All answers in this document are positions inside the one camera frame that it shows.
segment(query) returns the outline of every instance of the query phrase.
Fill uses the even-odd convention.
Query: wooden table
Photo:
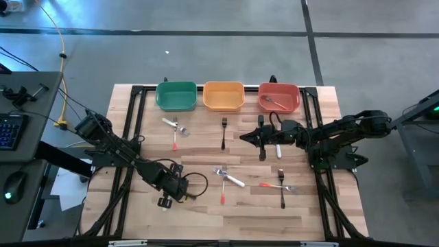
[[[121,136],[130,99],[131,84],[116,84],[112,93],[107,118],[113,130]],[[193,112],[166,113],[154,102],[154,92],[146,98],[141,134],[145,136],[141,155],[149,159],[172,158],[185,166],[183,174],[200,172],[209,180],[209,188],[197,200],[174,203],[163,211],[156,206],[162,196],[135,173],[132,180],[123,238],[141,239],[260,239],[260,240],[323,240],[322,219],[318,204],[316,181],[310,170],[307,155],[295,146],[283,145],[282,159],[277,159],[274,146],[267,146],[267,159],[259,161],[259,149],[239,140],[239,135],[257,127],[261,114],[257,93],[246,93],[246,102],[238,113],[211,112],[198,95]],[[324,124],[340,118],[335,88],[318,87]],[[178,117],[178,123],[191,131],[191,136],[178,135],[178,151],[172,151],[173,129],[162,122],[162,117]],[[226,149],[222,142],[222,117],[227,117]],[[305,114],[300,108],[281,119],[294,119],[305,125]],[[226,182],[226,204],[220,204],[222,178],[212,172],[213,166],[227,166],[228,173],[245,182],[244,188]],[[278,183],[277,169],[285,172],[285,185],[296,187],[294,193],[285,191],[286,208],[281,209],[280,191],[260,187],[260,182]],[[103,168],[92,179],[82,213],[82,231],[88,230],[108,204],[115,169]],[[201,177],[188,177],[189,192],[204,188]],[[357,183],[347,171],[334,171],[337,196],[341,208],[357,229],[367,235]],[[116,226],[119,208],[113,217]],[[335,234],[333,212],[328,211],[331,230]]]

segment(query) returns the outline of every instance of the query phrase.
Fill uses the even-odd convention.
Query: gray floor
[[[300,0],[42,2],[57,24],[66,28],[305,31]],[[52,27],[31,3],[27,13],[0,19],[0,27]],[[308,0],[308,4],[315,32],[439,32],[439,3],[433,0]],[[276,74],[282,82],[316,84],[306,37],[66,35],[64,39],[69,95],[100,113],[107,110],[113,84],[159,83],[164,76],[200,84],[208,80],[258,84]],[[397,118],[404,108],[438,88],[438,41],[317,38],[316,48],[324,85],[336,87],[342,114],[381,109]],[[40,70],[59,69],[57,35],[0,34],[0,45]],[[12,70],[28,70],[3,56],[0,62]],[[54,119],[61,104],[58,98],[51,113]],[[78,121],[70,110],[68,120]],[[44,140],[60,147],[79,141],[51,124]],[[406,202],[402,197],[404,191],[417,188],[418,176],[398,134],[360,141],[358,146],[358,152],[370,159],[358,171],[370,236],[439,246],[438,201]],[[45,206],[46,211],[56,209],[53,204]],[[78,209],[63,213],[66,228],[75,226],[77,214]],[[65,235],[65,231],[38,234]]]

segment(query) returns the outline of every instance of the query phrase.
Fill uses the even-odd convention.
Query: keyboard
[[[0,114],[0,151],[14,151],[20,142],[29,116]]]

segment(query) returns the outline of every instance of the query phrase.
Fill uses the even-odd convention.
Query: green bowl
[[[167,112],[195,110],[197,85],[193,82],[162,82],[156,89],[156,104]]]

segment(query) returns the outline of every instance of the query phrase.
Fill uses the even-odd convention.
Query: white handle
[[[169,124],[170,126],[172,126],[174,128],[177,127],[177,125],[174,122],[172,122],[166,118],[162,118],[162,121],[164,121],[166,124]]]
[[[276,145],[276,154],[277,154],[277,158],[282,158],[281,146],[279,144]]]
[[[246,186],[245,183],[243,183],[243,182],[237,180],[236,178],[233,178],[232,176],[229,176],[229,175],[226,175],[226,176],[227,176],[227,178],[228,178],[230,181],[234,182],[235,184],[239,185],[240,187],[243,187],[243,188],[244,188],[244,187]]]

